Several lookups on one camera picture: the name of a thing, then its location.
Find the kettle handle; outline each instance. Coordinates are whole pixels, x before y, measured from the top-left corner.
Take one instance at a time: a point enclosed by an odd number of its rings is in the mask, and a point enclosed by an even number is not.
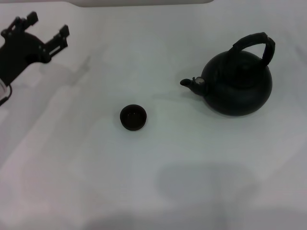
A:
[[[233,47],[227,52],[225,59],[225,68],[227,72],[233,72],[236,67],[233,62],[236,61],[237,55],[245,48],[258,45],[265,44],[265,50],[262,56],[262,60],[260,63],[254,66],[255,68],[266,67],[272,60],[274,52],[275,52],[275,42],[269,38],[266,33],[257,33],[248,35],[244,38],[241,38],[237,41]]]

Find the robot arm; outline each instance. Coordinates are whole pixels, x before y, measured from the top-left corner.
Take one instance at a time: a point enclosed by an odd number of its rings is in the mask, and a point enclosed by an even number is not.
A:
[[[66,48],[69,36],[68,26],[63,26],[59,33],[47,43],[43,43],[36,36],[25,30],[38,22],[35,12],[27,18],[17,17],[11,25],[1,32],[5,44],[0,48],[0,106],[12,94],[11,83],[32,63],[49,63],[53,56]]]

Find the small black cup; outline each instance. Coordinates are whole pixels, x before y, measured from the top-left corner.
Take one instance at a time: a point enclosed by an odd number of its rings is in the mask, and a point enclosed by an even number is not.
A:
[[[146,119],[146,111],[136,104],[126,106],[120,112],[120,121],[122,125],[130,131],[137,131],[143,128]]]

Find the black teapot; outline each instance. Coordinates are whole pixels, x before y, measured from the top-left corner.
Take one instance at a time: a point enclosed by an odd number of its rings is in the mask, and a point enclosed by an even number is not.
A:
[[[243,51],[265,44],[262,59]],[[265,33],[240,39],[233,47],[215,56],[204,68],[201,77],[184,79],[181,85],[203,96],[214,110],[232,116],[253,113],[268,100],[272,76],[268,64],[275,52],[275,42]]]

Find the tabletop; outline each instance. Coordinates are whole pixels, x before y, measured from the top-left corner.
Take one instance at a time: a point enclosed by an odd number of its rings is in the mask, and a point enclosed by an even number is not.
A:
[[[306,9],[303,0],[0,4],[0,28],[36,11],[28,31],[42,41],[64,24],[71,33],[0,108],[1,230],[305,229]],[[260,110],[223,116],[180,86],[258,32],[276,42]],[[140,131],[120,123],[128,104],[147,112]]]

